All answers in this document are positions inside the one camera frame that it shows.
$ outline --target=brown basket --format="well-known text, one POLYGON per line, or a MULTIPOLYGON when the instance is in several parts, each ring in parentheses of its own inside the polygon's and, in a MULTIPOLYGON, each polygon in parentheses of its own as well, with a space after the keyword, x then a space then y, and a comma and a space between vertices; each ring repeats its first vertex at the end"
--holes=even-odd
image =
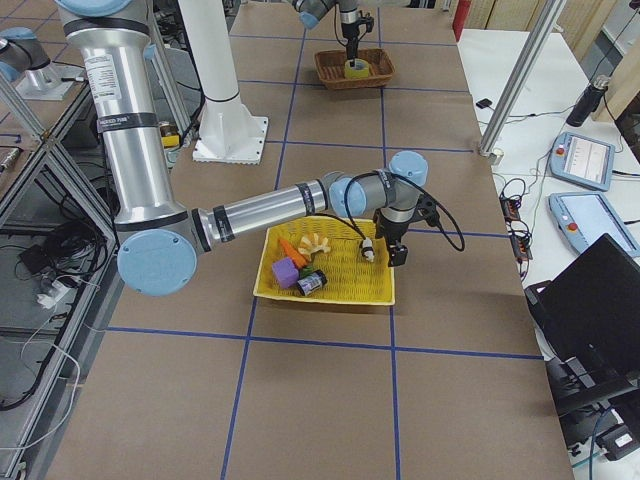
POLYGON ((358 58, 369 62, 371 75, 367 78, 348 79, 344 78, 344 62, 347 61, 347 53, 344 50, 316 53, 316 70, 320 81, 329 90, 382 87, 389 83, 395 73, 389 55, 381 48, 360 49, 358 58))

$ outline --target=purple block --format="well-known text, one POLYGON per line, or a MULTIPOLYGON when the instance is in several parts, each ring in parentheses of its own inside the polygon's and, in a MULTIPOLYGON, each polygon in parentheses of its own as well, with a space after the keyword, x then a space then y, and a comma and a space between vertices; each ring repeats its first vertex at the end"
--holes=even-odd
POLYGON ((293 260, 285 257, 271 265, 271 271, 280 285, 280 288, 292 287, 298 281, 298 269, 293 260))

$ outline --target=tablet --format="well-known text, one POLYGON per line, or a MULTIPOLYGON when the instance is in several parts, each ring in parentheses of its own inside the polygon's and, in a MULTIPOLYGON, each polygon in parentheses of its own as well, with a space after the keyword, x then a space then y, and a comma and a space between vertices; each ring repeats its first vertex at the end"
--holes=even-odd
POLYGON ((549 155, 551 173, 592 190, 609 190, 615 147, 591 138, 562 133, 549 155))
POLYGON ((558 228, 579 253, 608 233, 630 256, 640 256, 640 244, 602 193, 554 193, 549 196, 549 208, 558 228))

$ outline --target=white table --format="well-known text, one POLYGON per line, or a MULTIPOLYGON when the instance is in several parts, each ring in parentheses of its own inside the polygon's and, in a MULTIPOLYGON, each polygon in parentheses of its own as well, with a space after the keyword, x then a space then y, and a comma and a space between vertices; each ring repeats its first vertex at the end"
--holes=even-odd
MULTIPOLYGON (((526 38, 526 32, 464 31, 459 49, 469 91, 474 101, 489 98, 495 107, 526 38)), ((505 156, 499 165, 493 167, 494 173, 497 174, 495 178, 498 191, 504 185, 502 178, 508 181, 519 177, 530 185, 535 179, 532 170, 538 160, 546 156, 554 139, 563 131, 579 133, 616 145, 616 148, 622 151, 616 153, 614 169, 640 173, 640 164, 621 139, 613 121, 596 123, 589 118, 580 128, 564 124, 564 119, 571 111, 569 107, 576 103, 587 82, 587 77, 562 36, 553 33, 533 68, 512 115, 566 111, 505 125, 496 143, 497 147, 504 150, 505 156)), ((482 122, 488 122, 491 114, 492 111, 488 108, 476 108, 481 130, 486 126, 482 122)), ((545 164, 546 158, 543 158, 539 162, 541 171, 544 171, 545 164)), ((521 186, 518 183, 512 187, 507 190, 507 195, 520 193, 521 186)), ((549 176, 543 179, 540 176, 531 188, 530 194, 524 197, 520 215, 530 227, 533 227, 533 260, 529 264, 524 286, 555 278, 577 257, 577 253, 562 238, 547 207, 547 197, 551 193, 581 190, 584 189, 571 183, 549 176)), ((640 218, 639 180, 614 176, 611 188, 605 195, 623 220, 640 218)), ((631 225, 629 229, 636 239, 640 239, 640 224, 631 225)), ((588 453, 572 459, 572 463, 587 455, 588 453)), ((575 468, 574 475, 577 480, 587 479, 586 464, 575 468)), ((594 461, 594 478, 640 479, 640 451, 617 462, 597 458, 594 461)))

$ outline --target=computer monitor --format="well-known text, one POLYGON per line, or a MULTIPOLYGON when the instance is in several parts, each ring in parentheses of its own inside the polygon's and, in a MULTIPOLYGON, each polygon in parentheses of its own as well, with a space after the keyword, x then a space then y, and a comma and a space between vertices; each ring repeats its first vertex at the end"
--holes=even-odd
MULTIPOLYGON (((576 357, 596 383, 606 380, 605 370, 618 375, 640 370, 640 266, 609 235, 585 250, 538 299, 536 322, 561 360, 576 357)), ((640 437, 640 392, 610 402, 640 437)))

